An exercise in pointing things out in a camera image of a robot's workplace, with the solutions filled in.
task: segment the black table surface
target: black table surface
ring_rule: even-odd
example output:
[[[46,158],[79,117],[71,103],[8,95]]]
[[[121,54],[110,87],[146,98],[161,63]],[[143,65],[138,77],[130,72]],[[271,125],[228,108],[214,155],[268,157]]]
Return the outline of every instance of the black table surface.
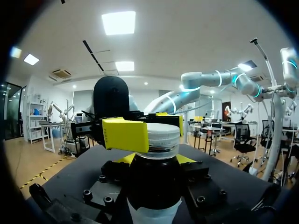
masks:
[[[208,165],[210,168],[209,174],[213,181],[220,188],[227,191],[229,203],[243,201],[249,207],[253,207],[270,185],[268,182],[238,170],[191,146],[181,144],[179,153],[195,161],[201,160]],[[131,152],[116,149],[107,151],[103,146],[96,145],[54,175],[43,187],[51,199],[59,199],[67,194],[83,201],[83,190],[90,189],[93,186],[105,162],[117,160],[128,154],[131,154]],[[278,207],[284,201],[287,193],[287,189],[282,190],[274,207]],[[37,205],[32,198],[29,198],[28,202],[37,209]],[[194,223],[184,202],[180,205],[173,223]]]

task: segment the shelf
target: shelf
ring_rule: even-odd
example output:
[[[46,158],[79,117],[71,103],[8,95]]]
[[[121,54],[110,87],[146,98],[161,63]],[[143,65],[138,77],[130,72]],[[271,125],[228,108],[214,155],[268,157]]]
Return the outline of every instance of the shelf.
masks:
[[[34,129],[34,128],[41,128],[42,126],[35,126],[35,127],[30,127],[30,129]]]
[[[40,103],[29,103],[29,104],[44,106],[44,104],[40,104]]]
[[[30,115],[31,118],[43,118],[43,115]]]
[[[42,138],[42,136],[40,136],[40,137],[36,137],[36,138],[32,138],[32,139],[30,139],[30,138],[28,138],[28,140],[31,140],[31,141],[33,141],[33,140],[36,140],[36,139],[41,139]]]

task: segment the white jar lid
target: white jar lid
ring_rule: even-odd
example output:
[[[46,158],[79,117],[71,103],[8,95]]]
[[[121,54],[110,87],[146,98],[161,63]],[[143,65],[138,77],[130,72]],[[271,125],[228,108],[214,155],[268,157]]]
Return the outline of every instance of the white jar lid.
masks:
[[[179,144],[180,129],[174,125],[147,123],[150,147],[172,147]]]

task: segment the ceiling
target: ceiling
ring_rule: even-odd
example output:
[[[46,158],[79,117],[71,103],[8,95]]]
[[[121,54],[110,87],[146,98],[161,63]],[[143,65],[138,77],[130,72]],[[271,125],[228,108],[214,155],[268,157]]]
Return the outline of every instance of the ceiling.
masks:
[[[101,15],[123,11],[136,11],[135,33],[107,36]],[[84,46],[86,40],[107,74],[116,69],[109,62],[135,62],[135,71],[119,72],[131,89],[176,90],[185,72],[230,69],[248,60],[257,65],[249,75],[269,76],[263,57],[249,43],[255,37],[282,83],[279,51],[291,43],[253,0],[56,0],[18,44],[22,55],[12,59],[9,75],[47,79],[51,71],[67,69],[69,83],[48,82],[69,91],[74,84],[76,90],[92,89],[104,73]],[[23,62],[28,53],[40,61],[34,66]]]

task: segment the wooden floor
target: wooden floor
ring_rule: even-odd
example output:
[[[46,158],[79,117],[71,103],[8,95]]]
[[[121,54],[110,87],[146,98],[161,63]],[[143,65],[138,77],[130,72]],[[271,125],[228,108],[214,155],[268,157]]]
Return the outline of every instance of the wooden floor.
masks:
[[[189,136],[188,142],[191,146],[194,145],[194,137]],[[59,146],[59,140],[55,142],[56,149]],[[205,146],[204,139],[200,141],[200,147]],[[221,151],[221,153],[216,155],[216,158],[236,167],[237,160],[233,160],[230,162],[230,159],[240,154],[233,148],[233,142],[229,140],[222,140],[217,143],[217,149]],[[14,177],[16,184],[18,187],[22,187],[25,183],[27,183],[30,179],[32,179],[35,175],[39,174],[55,162],[59,161],[63,158],[63,155],[58,154],[58,150],[55,153],[46,151],[43,149],[43,143],[41,141],[30,144],[25,142],[23,138],[17,138],[12,140],[5,141],[5,151],[7,155],[7,159],[9,162],[9,166],[11,169],[11,174]],[[257,157],[263,154],[263,147],[258,147]],[[254,152],[248,153],[247,156],[250,160],[254,157]],[[49,170],[43,173],[43,176],[47,179],[50,179],[53,175],[63,169],[65,166],[73,162],[75,159],[68,157],[65,160],[62,160],[55,166],[51,167]],[[281,168],[281,162],[278,163],[278,169]],[[38,183],[43,185],[46,181],[41,178],[35,178],[29,185],[25,186],[21,189],[25,198],[30,197],[29,194],[29,186],[33,183]]]

